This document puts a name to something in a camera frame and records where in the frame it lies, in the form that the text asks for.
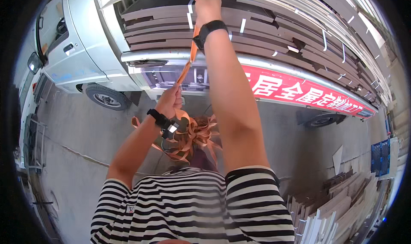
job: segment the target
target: pavement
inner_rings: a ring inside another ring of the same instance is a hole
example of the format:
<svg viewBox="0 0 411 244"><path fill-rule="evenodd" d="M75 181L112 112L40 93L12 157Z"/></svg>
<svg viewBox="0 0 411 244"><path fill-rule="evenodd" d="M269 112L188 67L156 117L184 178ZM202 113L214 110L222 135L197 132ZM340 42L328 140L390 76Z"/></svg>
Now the pavement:
<svg viewBox="0 0 411 244"><path fill-rule="evenodd" d="M186 96L185 111L192 117L211 115L208 97ZM41 174L44 195L54 200L54 221L62 241L89 243L90 223L108 165L124 139L133 131L131 117L142 120L155 106L144 92L139 106L125 111L103 108L85 94L67 94L52 87L47 103L37 111L46 123ZM296 112L305 108L258 103L264 144L271 168L281 179L282 195L321 184L334 174L332 155L343 144L342 163L357 158L367 167L373 143L386 139L383 113L362 122L346 118L317 129L297 125ZM216 151L224 172L222 153ZM151 148L135 181L146 174L161 174L173 162Z"/></svg>

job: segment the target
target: stacked wooden panel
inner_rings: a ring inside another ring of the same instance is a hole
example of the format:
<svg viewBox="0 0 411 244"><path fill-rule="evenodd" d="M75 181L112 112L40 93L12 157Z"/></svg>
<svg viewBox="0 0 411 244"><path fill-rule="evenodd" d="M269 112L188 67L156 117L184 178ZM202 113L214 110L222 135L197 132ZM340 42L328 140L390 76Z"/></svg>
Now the stacked wooden panel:
<svg viewBox="0 0 411 244"><path fill-rule="evenodd" d="M352 170L324 182L321 191L289 195L295 243L344 243L358 231L376 199L375 173L353 174Z"/></svg>
<svg viewBox="0 0 411 244"><path fill-rule="evenodd" d="M136 0L121 17L124 36L132 51L153 48L189 48L193 30L187 13L190 0ZM195 3L190 14L197 15ZM337 84L380 103L371 73L358 57L327 34L324 49L322 30L312 21L264 0L222 0L222 18L232 32L236 52L285 62L321 75ZM243 19L244 32L240 33ZM290 51L288 46L299 52Z"/></svg>

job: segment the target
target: orange strap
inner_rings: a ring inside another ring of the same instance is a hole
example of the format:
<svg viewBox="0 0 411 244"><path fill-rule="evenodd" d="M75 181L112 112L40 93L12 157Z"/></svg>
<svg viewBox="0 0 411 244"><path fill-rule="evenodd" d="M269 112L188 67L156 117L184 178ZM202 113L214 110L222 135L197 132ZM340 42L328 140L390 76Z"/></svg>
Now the orange strap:
<svg viewBox="0 0 411 244"><path fill-rule="evenodd" d="M200 33L200 29L196 26L194 27L194 35L193 37L197 36ZM190 60L187 62L187 64L184 66L180 77L177 80L177 83L180 85L184 81L185 76L188 73L188 70L190 69L191 65L193 64L194 60L196 59L196 54L197 54L197 46L196 44L192 41L191 42L191 52L190 52Z"/></svg>
<svg viewBox="0 0 411 244"><path fill-rule="evenodd" d="M194 36L197 36L200 32L200 29L196 26L194 27ZM190 69L191 65L193 64L193 61L196 58L197 54L197 46L196 44L192 41L191 43L191 52L190 52L190 60L187 62L187 64L184 66L180 77L177 80L177 83L180 85L184 78L186 77L188 70ZM214 143L213 141L210 140L212 135L218 135L219 132L213 132L211 131L211 128L217 124L215 122L215 115L212 115L210 118L191 118L187 112L181 110L181 109L174 109L176 111L176 118L181 121L182 118L186 118L188 120L188 123L185 128L185 132L180 132L180 131L175 131L173 135L173 139L167 140L170 143L177 143L177 146L168 150L172 150L172 152L166 152L161 149L156 144L151 144L154 148L163 151L166 153L170 159L173 161L185 161L190 163L187 160L188 155L190 154L191 156L194 154L193 151L193 143L197 144L200 148L207 147L210 150L210 154L213 157L213 160L215 164L217 165L217 157L214 153L213 147L216 147L220 150L222 150L221 146ZM137 128L140 126L140 122L136 117L133 117L131 119L131 124Z"/></svg>

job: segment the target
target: black wristband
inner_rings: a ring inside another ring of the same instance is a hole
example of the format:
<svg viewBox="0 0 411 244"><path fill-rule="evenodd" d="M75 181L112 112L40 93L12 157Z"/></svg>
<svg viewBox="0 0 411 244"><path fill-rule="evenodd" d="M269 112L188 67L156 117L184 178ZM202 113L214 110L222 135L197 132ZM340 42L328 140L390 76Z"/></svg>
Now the black wristband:
<svg viewBox="0 0 411 244"><path fill-rule="evenodd" d="M174 131L179 127L176 122L169 120L165 115L160 114L155 109L149 109L147 114L155 119L155 124L161 128L164 139L171 138Z"/></svg>
<svg viewBox="0 0 411 244"><path fill-rule="evenodd" d="M197 48L203 51L207 36L212 31L215 31L218 29L225 29L227 33L229 32L226 24L224 24L224 22L221 20L214 20L214 21L208 22L207 24L203 25L200 29L200 33L193 38L193 41L196 44Z"/></svg>
<svg viewBox="0 0 411 244"><path fill-rule="evenodd" d="M155 109L149 109L148 111L147 111L147 114L148 115L151 115L154 119L155 119L155 124L156 125L158 125L159 127L161 127L161 128L164 128L165 127L165 125L166 125L166 123L167 123L167 121L168 121L168 118L165 116L165 115L163 115L163 114L160 114L157 110L155 110Z"/></svg>

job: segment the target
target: black and white striped shirt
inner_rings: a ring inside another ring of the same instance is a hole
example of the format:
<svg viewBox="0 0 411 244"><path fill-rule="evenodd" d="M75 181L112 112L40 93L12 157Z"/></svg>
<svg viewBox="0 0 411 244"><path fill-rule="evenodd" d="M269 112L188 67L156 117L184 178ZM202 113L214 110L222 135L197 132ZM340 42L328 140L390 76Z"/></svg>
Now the black and white striped shirt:
<svg viewBox="0 0 411 244"><path fill-rule="evenodd" d="M222 175L195 167L150 175L129 190L104 182L92 243L294 243L274 172L252 166Z"/></svg>

